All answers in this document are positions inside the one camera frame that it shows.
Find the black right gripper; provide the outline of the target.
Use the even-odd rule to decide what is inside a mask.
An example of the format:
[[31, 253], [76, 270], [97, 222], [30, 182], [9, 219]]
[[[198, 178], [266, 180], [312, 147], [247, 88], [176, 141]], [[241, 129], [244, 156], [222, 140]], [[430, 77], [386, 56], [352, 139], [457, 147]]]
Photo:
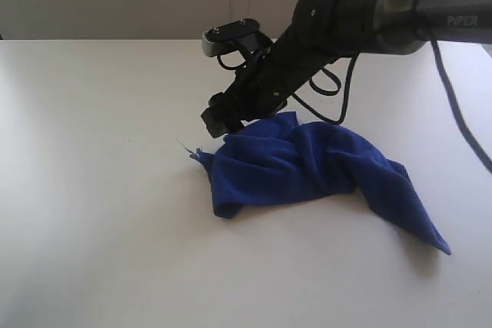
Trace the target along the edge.
[[212, 137], [244, 129], [240, 121], [273, 114], [325, 65], [362, 50], [373, 33], [377, 0], [298, 0], [291, 23], [252, 71], [210, 97], [201, 119]]

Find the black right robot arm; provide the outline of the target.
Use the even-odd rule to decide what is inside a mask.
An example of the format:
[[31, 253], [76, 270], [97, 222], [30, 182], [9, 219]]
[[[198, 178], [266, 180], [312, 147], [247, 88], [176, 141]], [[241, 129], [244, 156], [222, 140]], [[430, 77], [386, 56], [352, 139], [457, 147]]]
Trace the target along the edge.
[[239, 52], [241, 65], [213, 95], [202, 120], [213, 137], [267, 118], [324, 66], [359, 53], [409, 55], [426, 41], [490, 43], [491, 0], [298, 0], [291, 23], [272, 41], [252, 18], [202, 36], [203, 52]]

